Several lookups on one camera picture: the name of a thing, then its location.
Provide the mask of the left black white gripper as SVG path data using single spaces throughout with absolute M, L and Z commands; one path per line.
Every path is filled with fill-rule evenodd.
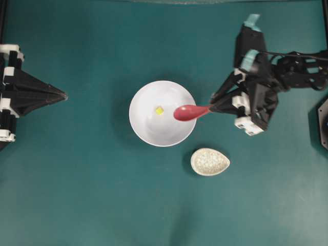
M 22 71 L 20 50 L 19 45 L 1 45 L 1 141 L 15 141 L 16 121 L 21 116 L 68 98 L 62 90 Z M 19 90 L 54 95 L 22 95 Z

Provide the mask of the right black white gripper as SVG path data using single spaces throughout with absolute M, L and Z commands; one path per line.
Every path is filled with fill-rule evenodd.
M 238 69 L 231 72 L 210 99 L 210 111 L 238 116 L 234 124 L 247 135 L 257 135 L 268 129 L 271 117 L 278 106 L 278 80 L 273 77 L 246 81 L 247 75 Z M 245 91 L 226 94 L 236 84 Z

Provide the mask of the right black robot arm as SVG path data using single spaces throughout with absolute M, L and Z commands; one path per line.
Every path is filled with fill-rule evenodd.
M 267 130 L 278 93 L 326 87 L 326 50 L 315 54 L 250 50 L 212 96 L 210 111 L 236 115 L 235 126 L 253 136 Z

